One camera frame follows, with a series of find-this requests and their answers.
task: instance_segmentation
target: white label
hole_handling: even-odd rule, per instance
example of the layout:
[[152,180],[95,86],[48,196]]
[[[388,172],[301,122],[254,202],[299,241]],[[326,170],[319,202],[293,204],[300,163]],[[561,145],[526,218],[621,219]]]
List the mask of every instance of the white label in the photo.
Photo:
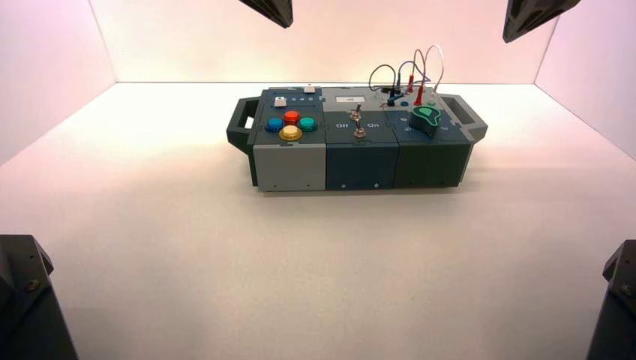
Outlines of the white label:
[[364,103],[365,97],[364,96],[337,96],[336,102],[337,103]]

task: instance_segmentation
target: blue button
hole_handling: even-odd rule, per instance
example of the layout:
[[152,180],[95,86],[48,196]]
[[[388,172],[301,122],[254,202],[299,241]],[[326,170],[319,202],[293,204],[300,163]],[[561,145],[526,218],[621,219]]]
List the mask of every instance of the blue button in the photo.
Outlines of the blue button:
[[285,124],[282,118],[270,118],[265,124],[265,131],[268,133],[277,133]]

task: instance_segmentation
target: white floor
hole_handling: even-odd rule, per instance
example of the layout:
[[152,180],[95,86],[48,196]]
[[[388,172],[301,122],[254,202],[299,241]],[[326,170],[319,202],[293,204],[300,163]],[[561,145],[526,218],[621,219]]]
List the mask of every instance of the white floor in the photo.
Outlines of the white floor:
[[445,190],[260,193],[225,127],[263,84],[118,84],[0,166],[83,359],[582,359],[636,161],[533,85]]

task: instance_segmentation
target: white backdrop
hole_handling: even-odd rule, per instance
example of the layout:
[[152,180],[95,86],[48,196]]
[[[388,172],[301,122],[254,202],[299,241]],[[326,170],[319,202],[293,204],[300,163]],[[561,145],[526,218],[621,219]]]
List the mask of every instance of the white backdrop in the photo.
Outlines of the white backdrop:
[[437,42],[447,83],[533,83],[554,28],[505,44],[507,0],[295,0],[288,29],[238,0],[91,2],[124,82],[362,82]]
[[537,85],[636,158],[636,1],[582,1],[561,16]]
[[114,82],[86,0],[0,1],[0,164]]

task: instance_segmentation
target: small white button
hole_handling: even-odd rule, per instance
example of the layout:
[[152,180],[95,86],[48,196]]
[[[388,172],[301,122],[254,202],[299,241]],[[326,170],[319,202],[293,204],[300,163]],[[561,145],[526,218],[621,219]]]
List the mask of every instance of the small white button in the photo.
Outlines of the small white button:
[[274,98],[274,107],[286,107],[287,99],[284,96],[277,96]]

